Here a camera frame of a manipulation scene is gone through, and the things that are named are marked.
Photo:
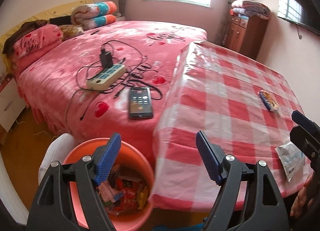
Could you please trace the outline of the person's right hand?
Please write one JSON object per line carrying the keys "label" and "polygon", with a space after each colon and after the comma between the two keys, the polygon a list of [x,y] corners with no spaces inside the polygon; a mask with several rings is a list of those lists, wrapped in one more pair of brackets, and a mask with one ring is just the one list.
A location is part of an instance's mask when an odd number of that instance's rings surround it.
{"label": "person's right hand", "polygon": [[313,182],[314,175],[315,172],[308,175],[302,189],[298,192],[290,210],[290,217],[298,219],[301,215],[310,211],[319,193],[319,181],[317,181],[317,184]]}

